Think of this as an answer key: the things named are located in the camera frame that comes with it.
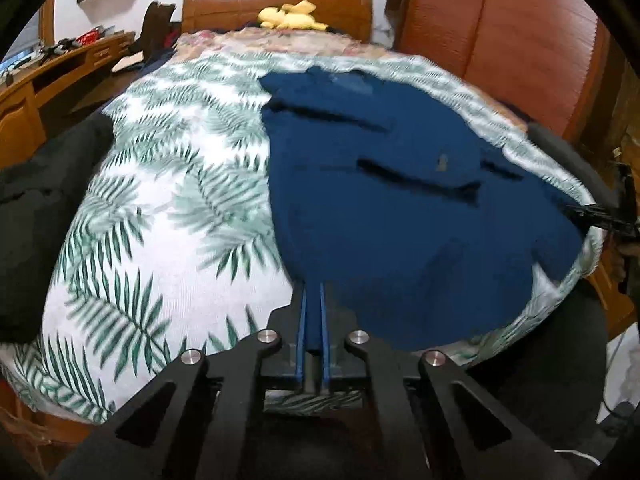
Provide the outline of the person right hand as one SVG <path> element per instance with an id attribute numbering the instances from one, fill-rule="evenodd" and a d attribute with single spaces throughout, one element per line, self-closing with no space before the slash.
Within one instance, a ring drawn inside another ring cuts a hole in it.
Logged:
<path id="1" fill-rule="evenodd" d="M 612 280 L 617 284 L 618 291 L 626 292 L 628 266 L 632 259 L 638 259 L 640 246 L 638 244 L 618 244 L 612 245 Z"/>

